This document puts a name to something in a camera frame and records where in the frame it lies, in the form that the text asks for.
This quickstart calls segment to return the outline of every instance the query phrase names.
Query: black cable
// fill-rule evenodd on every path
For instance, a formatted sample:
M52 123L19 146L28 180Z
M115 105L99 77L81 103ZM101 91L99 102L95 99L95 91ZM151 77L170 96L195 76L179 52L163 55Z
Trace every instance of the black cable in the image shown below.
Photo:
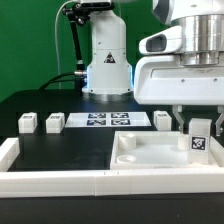
M45 90L49 85L54 83L61 83L61 82L75 82L75 79L56 80L56 81L48 82L45 85L41 86L39 90Z
M74 44L74 49L75 49L75 55L76 55L76 68L77 70L85 70L85 65L83 63L82 59L82 53L81 53L81 48L80 48L80 42L79 42L79 36L78 36L78 31L77 31L77 26L76 26L76 17L74 15L74 12L71 9L66 9L64 8L64 15L68 17L69 23L70 23L70 28L72 31L72 39L73 39L73 44Z
M56 77L50 79L50 80L49 80L48 82L46 82L45 84L43 84L43 85L39 88L39 90L45 90L46 87L47 87L48 85L50 85L52 82L54 82L54 81L56 81L56 80L58 80L58 79L64 78L64 77L66 77L66 76L75 76L75 75L74 75L73 72L68 72L68 73L64 73L64 74L58 75L58 76L56 76Z

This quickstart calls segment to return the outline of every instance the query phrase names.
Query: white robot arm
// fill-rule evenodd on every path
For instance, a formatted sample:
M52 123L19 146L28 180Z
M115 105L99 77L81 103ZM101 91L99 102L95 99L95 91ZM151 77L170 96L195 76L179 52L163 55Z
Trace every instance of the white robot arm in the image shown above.
M136 67L137 102L213 105L223 113L223 0L153 0L153 14L171 28L140 42L148 56Z
M68 17L73 13L74 22L80 26L91 22L92 62L82 92L84 97L101 101L133 95L132 68L126 59L126 25L113 8L111 0L79 0L64 10Z

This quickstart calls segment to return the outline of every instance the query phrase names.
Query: white block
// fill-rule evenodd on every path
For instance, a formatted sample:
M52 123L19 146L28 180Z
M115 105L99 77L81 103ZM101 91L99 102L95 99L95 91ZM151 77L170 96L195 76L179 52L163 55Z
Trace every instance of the white block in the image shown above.
M18 121L19 133L33 133L37 127L37 114L25 113Z
M153 123L158 131L171 131L172 118L166 111L154 111Z
M189 152L190 163L209 163L210 130L212 120L192 119L189 124Z
M64 113L52 113L46 120L47 133L60 133L65 126Z
M8 138L0 147L0 172L6 172L19 155L18 138Z
M212 120L192 118L189 123L189 135L210 136Z

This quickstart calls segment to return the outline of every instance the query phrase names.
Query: table surface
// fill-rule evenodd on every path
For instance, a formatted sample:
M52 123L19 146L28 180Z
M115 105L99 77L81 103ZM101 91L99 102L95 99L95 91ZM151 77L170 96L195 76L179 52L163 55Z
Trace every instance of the table surface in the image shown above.
M134 99L101 103L83 99L72 90L21 91L0 103L0 143L19 137L21 153L9 172L109 169L115 131L153 131L155 127L66 128L46 134L45 120L53 112L140 112L152 123L152 112L169 106L138 105ZM19 135L23 113L37 112L34 134ZM188 118L219 116L215 107L186 107ZM173 119L173 130L178 124ZM223 145L223 137L217 138ZM53 197L0 199L2 223L221 223L224 194L163 194L104 197Z

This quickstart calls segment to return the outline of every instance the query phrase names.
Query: white tray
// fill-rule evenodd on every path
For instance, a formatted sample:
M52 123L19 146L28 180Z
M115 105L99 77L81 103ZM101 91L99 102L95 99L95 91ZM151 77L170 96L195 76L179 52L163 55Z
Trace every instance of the white tray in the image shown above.
M126 149L122 138L129 135ZM222 163L219 157L221 146L211 138L209 163L202 165L188 162L188 150L178 148L179 132L116 132L111 157L111 169L152 169L152 168L203 168L218 167Z

